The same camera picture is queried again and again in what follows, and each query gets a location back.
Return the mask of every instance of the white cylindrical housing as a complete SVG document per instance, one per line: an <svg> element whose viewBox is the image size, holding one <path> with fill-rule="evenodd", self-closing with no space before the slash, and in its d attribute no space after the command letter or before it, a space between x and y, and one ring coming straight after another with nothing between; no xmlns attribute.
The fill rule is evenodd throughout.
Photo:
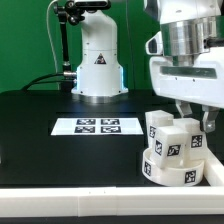
<svg viewBox="0 0 224 224"><path fill-rule="evenodd" d="M117 61L117 25L101 11L85 12L83 61L77 69L75 94L112 97L124 92L123 68Z"/></svg>

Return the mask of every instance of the black table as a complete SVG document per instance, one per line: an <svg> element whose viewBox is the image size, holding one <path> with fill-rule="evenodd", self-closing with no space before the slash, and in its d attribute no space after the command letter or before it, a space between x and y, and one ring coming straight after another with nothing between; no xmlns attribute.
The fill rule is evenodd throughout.
<svg viewBox="0 0 224 224"><path fill-rule="evenodd" d="M110 104L77 101L59 91L9 91L0 94L0 188L156 187L142 175L142 152L147 148L145 112L179 114L173 100L152 91L130 91ZM196 119L201 107L193 105ZM57 118L138 118L144 135L51 136ZM222 128L208 134L208 146L224 160ZM208 186L204 179L201 186ZM0 219L0 223L222 223L224 216L135 216L91 218Z"/></svg>

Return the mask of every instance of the cable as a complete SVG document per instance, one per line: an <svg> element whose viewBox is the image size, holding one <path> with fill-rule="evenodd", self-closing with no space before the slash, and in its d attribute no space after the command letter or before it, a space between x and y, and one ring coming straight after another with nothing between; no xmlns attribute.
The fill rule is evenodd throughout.
<svg viewBox="0 0 224 224"><path fill-rule="evenodd" d="M52 77L57 77L57 76L63 76L63 73L49 74L49 75L44 75L44 76L41 76L39 78L36 78L33 81L31 81L29 84L25 85L21 90L22 91L27 91L30 86L35 85L35 83L37 83L38 81L41 81L43 79L52 78Z"/></svg>
<svg viewBox="0 0 224 224"><path fill-rule="evenodd" d="M130 24L129 24L129 0L126 0L126 24L127 24L128 39L129 39L130 54L131 54L133 86L134 86L134 89L136 89L135 63L134 63L133 45L132 45Z"/></svg>
<svg viewBox="0 0 224 224"><path fill-rule="evenodd" d="M26 85L22 88L23 91L27 91L31 86L33 85L39 85L39 84L49 84L49 83L62 83L62 82L71 82L70 80L58 80L58 81L44 81L44 82L34 82L30 83L29 85Z"/></svg>
<svg viewBox="0 0 224 224"><path fill-rule="evenodd" d="M46 15L46 23L47 23L47 33L48 33L48 37L50 40L50 45L51 45L51 50L52 50L52 54L53 54L53 58L54 58L54 65L55 65L55 72L58 73L58 61L57 61L57 57L56 57L56 53L55 53L55 48L54 48L54 44L53 44L53 40L52 40L52 35L51 35L51 31L50 31L50 24L49 24L49 18L50 18L50 8L51 6L55 3L58 2L58 0L53 0L47 8L47 15Z"/></svg>

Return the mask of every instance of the cube with marker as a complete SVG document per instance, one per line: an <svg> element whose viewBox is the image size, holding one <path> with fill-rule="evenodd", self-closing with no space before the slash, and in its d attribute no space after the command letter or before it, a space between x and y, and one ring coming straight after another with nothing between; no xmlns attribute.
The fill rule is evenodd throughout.
<svg viewBox="0 0 224 224"><path fill-rule="evenodd" d="M173 125L173 115L165 111L158 110L152 112L146 112L146 127L148 136L149 148L153 146L153 141L156 135L156 130L158 127L166 127Z"/></svg>
<svg viewBox="0 0 224 224"><path fill-rule="evenodd" d="M157 128L150 159L161 169L180 167L183 162L187 139L188 132L179 127Z"/></svg>
<svg viewBox="0 0 224 224"><path fill-rule="evenodd" d="M206 134L200 130L200 122L192 118L174 119L174 125L189 133L185 160L205 160L208 157Z"/></svg>

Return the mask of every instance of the green background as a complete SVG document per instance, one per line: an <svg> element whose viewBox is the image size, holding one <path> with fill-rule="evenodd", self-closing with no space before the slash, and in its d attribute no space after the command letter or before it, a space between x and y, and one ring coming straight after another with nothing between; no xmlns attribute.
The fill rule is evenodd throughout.
<svg viewBox="0 0 224 224"><path fill-rule="evenodd" d="M104 13L118 25L118 61L125 70L126 86L129 89L148 89L151 88L151 81L145 43L159 31L159 25L143 11L143 0L128 1L131 42L126 24L126 2L112 3L112 8ZM34 78L55 73L46 27L46 12L50 2L51 0L0 1L0 92L21 89ZM64 5L64 2L59 1L59 5ZM50 30L61 71L60 28L53 9L50 11ZM68 39L70 60L73 70L76 70L82 60L80 25L68 25ZM130 46L133 49L134 65ZM32 88L57 89L57 85L38 85Z"/></svg>

